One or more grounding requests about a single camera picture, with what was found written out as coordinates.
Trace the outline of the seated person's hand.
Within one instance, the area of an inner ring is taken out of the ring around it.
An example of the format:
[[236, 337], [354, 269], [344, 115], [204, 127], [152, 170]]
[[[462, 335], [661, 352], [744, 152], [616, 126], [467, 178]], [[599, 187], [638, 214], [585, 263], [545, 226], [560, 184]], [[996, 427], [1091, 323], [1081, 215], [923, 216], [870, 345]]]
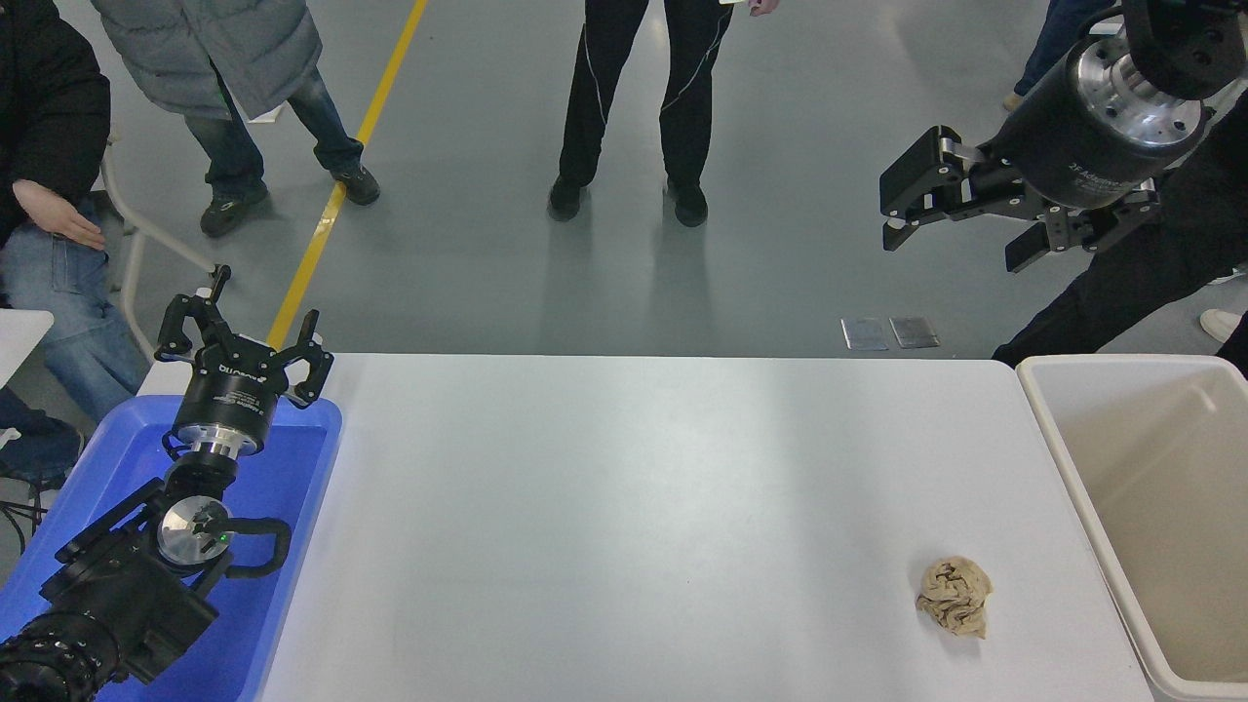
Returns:
[[57, 192], [31, 179], [17, 179], [12, 182], [12, 194], [22, 212], [41, 230], [94, 249], [95, 252], [105, 250], [105, 236], [99, 225]]

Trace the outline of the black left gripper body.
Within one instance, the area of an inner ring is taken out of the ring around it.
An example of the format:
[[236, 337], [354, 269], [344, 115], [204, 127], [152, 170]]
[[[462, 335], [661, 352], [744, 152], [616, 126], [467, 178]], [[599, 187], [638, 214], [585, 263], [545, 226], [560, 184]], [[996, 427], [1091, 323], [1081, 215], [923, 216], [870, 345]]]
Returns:
[[278, 396], [290, 386], [275, 370], [275, 355], [255, 339], [205, 344], [193, 356], [192, 377], [175, 413], [177, 438], [196, 443], [213, 428], [227, 428], [246, 443], [263, 443]]

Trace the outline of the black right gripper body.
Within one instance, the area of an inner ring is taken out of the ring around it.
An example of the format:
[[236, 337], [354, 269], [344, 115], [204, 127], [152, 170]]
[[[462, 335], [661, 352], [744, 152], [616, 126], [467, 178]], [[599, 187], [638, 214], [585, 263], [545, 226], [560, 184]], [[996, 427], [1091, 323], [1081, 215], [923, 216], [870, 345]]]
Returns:
[[991, 137], [1025, 184], [1070, 209], [1102, 209], [1196, 147], [1211, 67], [1142, 62], [1123, 41], [1082, 41]]

